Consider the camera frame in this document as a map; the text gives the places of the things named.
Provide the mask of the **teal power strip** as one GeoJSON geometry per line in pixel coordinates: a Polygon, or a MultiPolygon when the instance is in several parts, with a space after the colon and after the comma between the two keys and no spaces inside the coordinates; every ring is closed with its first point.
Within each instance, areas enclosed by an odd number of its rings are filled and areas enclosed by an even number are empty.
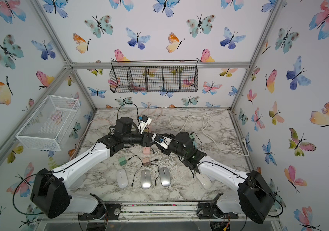
{"type": "Polygon", "coordinates": [[[193,133],[190,133],[189,138],[191,139],[193,146],[196,148],[197,147],[197,141],[196,141],[195,135],[193,133]]]}

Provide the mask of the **green charger plug front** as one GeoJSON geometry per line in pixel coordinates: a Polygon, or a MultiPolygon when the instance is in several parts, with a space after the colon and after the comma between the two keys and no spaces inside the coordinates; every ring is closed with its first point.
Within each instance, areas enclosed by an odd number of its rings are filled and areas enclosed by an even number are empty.
{"type": "Polygon", "coordinates": [[[124,166],[127,164],[127,159],[125,157],[120,157],[118,159],[120,166],[124,166]]]}

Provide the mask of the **black charging cable silver mouse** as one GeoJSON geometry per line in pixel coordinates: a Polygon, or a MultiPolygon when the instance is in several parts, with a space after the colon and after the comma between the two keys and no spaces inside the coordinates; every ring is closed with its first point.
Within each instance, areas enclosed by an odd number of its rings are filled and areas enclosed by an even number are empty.
{"type": "Polygon", "coordinates": [[[152,161],[150,161],[150,165],[156,170],[156,172],[155,172],[155,180],[154,180],[154,186],[157,186],[157,180],[158,180],[158,178],[159,178],[159,176],[160,176],[160,174],[159,174],[159,165],[158,165],[158,159],[154,159],[154,160],[152,160],[152,161]]]}

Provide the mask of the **pink charger plug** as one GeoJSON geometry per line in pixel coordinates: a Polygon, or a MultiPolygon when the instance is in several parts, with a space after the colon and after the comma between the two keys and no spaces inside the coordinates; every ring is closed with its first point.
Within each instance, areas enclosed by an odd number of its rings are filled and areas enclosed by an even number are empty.
{"type": "Polygon", "coordinates": [[[143,161],[143,166],[144,166],[144,167],[149,166],[149,165],[150,165],[150,162],[151,162],[150,159],[149,159],[148,157],[143,158],[142,161],[143,161]]]}

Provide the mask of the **white wireless mouse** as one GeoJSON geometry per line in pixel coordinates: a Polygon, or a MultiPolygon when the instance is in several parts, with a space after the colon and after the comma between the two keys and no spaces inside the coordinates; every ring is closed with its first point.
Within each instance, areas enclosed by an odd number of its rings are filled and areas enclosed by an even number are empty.
{"type": "Polygon", "coordinates": [[[128,177],[125,169],[119,169],[116,171],[116,180],[119,188],[123,189],[128,186],[128,177]]]}

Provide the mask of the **black charging cable white mouse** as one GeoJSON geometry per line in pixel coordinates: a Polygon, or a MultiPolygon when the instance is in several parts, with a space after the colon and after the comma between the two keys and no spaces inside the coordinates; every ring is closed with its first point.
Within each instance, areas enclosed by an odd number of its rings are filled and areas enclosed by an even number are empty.
{"type": "Polygon", "coordinates": [[[132,183],[131,183],[131,187],[133,188],[134,187],[134,183],[135,183],[135,179],[136,179],[136,175],[137,173],[142,170],[143,166],[144,166],[144,162],[142,160],[141,157],[139,157],[138,155],[133,155],[132,157],[130,157],[127,161],[128,161],[128,164],[129,164],[129,168],[136,168],[136,163],[132,160],[132,159],[137,159],[138,161],[140,161],[141,163],[141,166],[135,170],[134,174],[133,174],[133,179],[132,179],[132,183]]]}

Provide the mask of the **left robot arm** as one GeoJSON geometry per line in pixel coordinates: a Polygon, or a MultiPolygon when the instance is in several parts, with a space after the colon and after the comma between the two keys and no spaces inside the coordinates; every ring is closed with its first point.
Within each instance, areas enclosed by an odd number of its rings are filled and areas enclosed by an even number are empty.
{"type": "Polygon", "coordinates": [[[111,133],[99,138],[83,154],[70,162],[52,170],[40,170],[34,179],[31,201],[48,217],[56,218],[65,212],[104,214],[102,200],[96,195],[73,194],[70,190],[98,163],[112,157],[120,150],[134,145],[150,147],[154,145],[152,133],[137,130],[136,124],[128,117],[116,121],[111,133]]]}

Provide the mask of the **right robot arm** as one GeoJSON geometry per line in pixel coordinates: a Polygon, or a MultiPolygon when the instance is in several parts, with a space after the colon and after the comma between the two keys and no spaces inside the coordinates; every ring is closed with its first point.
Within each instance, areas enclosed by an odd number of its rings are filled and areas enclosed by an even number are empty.
{"type": "Polygon", "coordinates": [[[262,224],[268,217],[278,217],[269,214],[277,199],[259,172],[240,171],[221,164],[196,148],[186,132],[178,133],[176,136],[155,134],[152,140],[164,154],[173,153],[182,158],[183,165],[190,170],[211,177],[233,189],[238,196],[237,204],[251,221],[262,224]]]}

